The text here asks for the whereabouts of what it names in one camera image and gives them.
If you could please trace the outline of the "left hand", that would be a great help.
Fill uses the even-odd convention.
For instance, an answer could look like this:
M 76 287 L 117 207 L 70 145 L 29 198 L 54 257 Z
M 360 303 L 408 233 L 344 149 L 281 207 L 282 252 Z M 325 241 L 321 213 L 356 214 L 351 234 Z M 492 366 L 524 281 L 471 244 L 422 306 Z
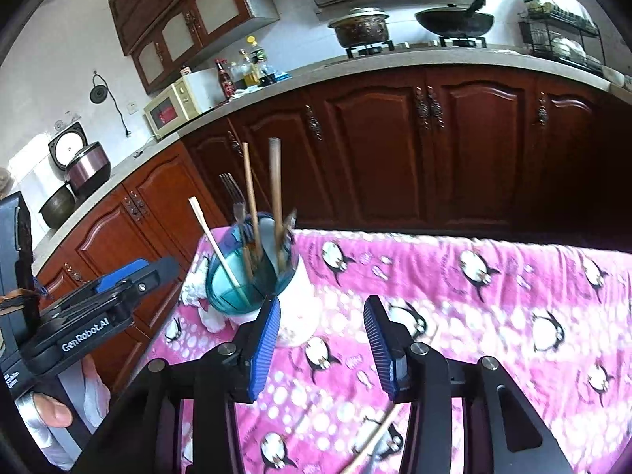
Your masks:
M 33 393 L 33 403 L 41 421 L 50 428 L 68 428 L 73 424 L 71 410 L 57 399 Z

